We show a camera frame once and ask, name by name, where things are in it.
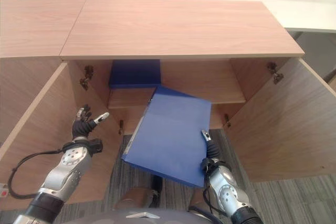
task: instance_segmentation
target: gray carpet floor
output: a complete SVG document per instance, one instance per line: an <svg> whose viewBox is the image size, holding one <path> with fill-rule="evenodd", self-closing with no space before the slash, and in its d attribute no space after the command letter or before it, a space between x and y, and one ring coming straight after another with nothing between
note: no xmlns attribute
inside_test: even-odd
<svg viewBox="0 0 336 224"><path fill-rule="evenodd" d="M238 185L247 192L265 224L336 223L336 175L251 183L224 132L212 130L210 135L219 144L223 160L232 167ZM132 168L120 159L129 139L130 136L124 137L104 200L66 205L55 223L109 211L130 188L150 186L149 173ZM191 188L164 179L160 207L186 210L192 193ZM0 212L0 224L13 223L21 212ZM223 218L223 223L230 221Z"/></svg>

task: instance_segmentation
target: light wood grain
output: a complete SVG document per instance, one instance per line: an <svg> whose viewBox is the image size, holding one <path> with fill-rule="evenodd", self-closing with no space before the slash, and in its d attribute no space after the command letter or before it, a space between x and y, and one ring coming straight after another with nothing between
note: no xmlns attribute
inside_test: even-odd
<svg viewBox="0 0 336 224"><path fill-rule="evenodd" d="M85 91L78 80L82 76L75 62L64 62L47 81L0 149L0 182L8 180L11 168L24 156L55 150L71 141L71 125L79 107L88 103L94 115L106 111L94 89ZM109 117L90 135L103 140L103 152L92 159L92 167L68 203L102 199L118 153L118 125ZM14 189L21 193L36 192L60 155L39 156L26 162L17 172ZM12 197L1 199L0 209L25 208L29 200Z"/></svg>
<svg viewBox="0 0 336 224"><path fill-rule="evenodd" d="M224 115L227 114L229 120L244 106L244 103L212 104L210 129L221 129L226 124Z"/></svg>
<svg viewBox="0 0 336 224"><path fill-rule="evenodd" d="M225 128L252 181L336 173L336 93L302 59L290 59Z"/></svg>
<svg viewBox="0 0 336 224"><path fill-rule="evenodd" d="M128 108L130 106L147 105L155 88L111 89L109 109Z"/></svg>
<svg viewBox="0 0 336 224"><path fill-rule="evenodd" d="M250 100L268 80L273 78L267 63L276 63L278 70L287 60L288 58L231 59L232 68L246 100Z"/></svg>
<svg viewBox="0 0 336 224"><path fill-rule="evenodd" d="M59 66L48 59L0 59L0 146Z"/></svg>
<svg viewBox="0 0 336 224"><path fill-rule="evenodd" d="M329 86L336 91L336 76L334 76L334 78L331 79L331 81L329 82Z"/></svg>
<svg viewBox="0 0 336 224"><path fill-rule="evenodd" d="M62 59L300 57L261 2L87 0Z"/></svg>
<svg viewBox="0 0 336 224"><path fill-rule="evenodd" d="M118 123L120 120L123 120L123 133L124 135L129 135L133 134L146 107L146 105L138 105L128 108L111 109L110 112Z"/></svg>
<svg viewBox="0 0 336 224"><path fill-rule="evenodd" d="M0 58L58 56L85 0L0 0Z"/></svg>
<svg viewBox="0 0 336 224"><path fill-rule="evenodd" d="M77 60L76 63L83 73L82 78L85 78L85 66L93 66L93 76L89 82L107 106L110 97L109 80L112 60Z"/></svg>
<svg viewBox="0 0 336 224"><path fill-rule="evenodd" d="M224 114L228 114L231 118L243 106L243 103L233 104L212 104L210 129L221 129L225 124ZM111 114L116 121L124 121L124 134L133 134L138 125L146 105L130 106L127 108L110 109Z"/></svg>
<svg viewBox="0 0 336 224"><path fill-rule="evenodd" d="M212 103L245 102L231 64L220 60L161 60L161 83Z"/></svg>

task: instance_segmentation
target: blue binder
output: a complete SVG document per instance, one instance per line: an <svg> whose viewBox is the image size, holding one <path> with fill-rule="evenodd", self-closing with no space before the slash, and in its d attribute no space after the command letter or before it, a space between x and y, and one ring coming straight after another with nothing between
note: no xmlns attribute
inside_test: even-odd
<svg viewBox="0 0 336 224"><path fill-rule="evenodd" d="M203 187L201 162L211 102L157 87L122 159L132 166L188 186Z"/></svg>
<svg viewBox="0 0 336 224"><path fill-rule="evenodd" d="M155 88L161 84L160 60L114 60L112 89Z"/></svg>

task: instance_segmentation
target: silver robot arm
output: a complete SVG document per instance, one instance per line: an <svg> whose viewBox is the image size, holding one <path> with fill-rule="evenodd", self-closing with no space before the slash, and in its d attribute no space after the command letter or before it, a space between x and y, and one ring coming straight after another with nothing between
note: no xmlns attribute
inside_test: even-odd
<svg viewBox="0 0 336 224"><path fill-rule="evenodd" d="M102 141L88 140L88 135L109 113L88 121L91 115L89 110L85 105L78 111L72 125L72 142L63 146L64 154L59 164L49 172L26 212L18 216L14 224L53 223L64 203L76 190L81 176L90 168L93 154L102 151Z"/></svg>
<svg viewBox="0 0 336 224"><path fill-rule="evenodd" d="M229 167L218 159L218 148L208 132L202 130L202 134L207 145L207 158L203 160L202 167L220 209L233 224L262 224L247 194L238 187Z"/></svg>

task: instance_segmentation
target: door hinge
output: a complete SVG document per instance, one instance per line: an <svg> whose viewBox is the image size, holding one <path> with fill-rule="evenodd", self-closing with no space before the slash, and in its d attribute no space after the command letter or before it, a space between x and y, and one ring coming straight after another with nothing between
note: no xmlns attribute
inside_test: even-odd
<svg viewBox="0 0 336 224"><path fill-rule="evenodd" d="M124 132L124 120L119 121L119 135L123 134Z"/></svg>
<svg viewBox="0 0 336 224"><path fill-rule="evenodd" d="M269 62L267 68L271 74L273 74L273 83L277 84L283 79L283 74L277 72L277 65L275 62Z"/></svg>
<svg viewBox="0 0 336 224"><path fill-rule="evenodd" d="M88 82L93 77L93 66L86 65L84 70L85 70L85 78L80 79L79 83L85 90L88 90L89 89Z"/></svg>
<svg viewBox="0 0 336 224"><path fill-rule="evenodd" d="M230 128L231 127L231 123L230 123L229 115L228 114L224 114L224 119L225 119L225 123L226 123L227 127Z"/></svg>

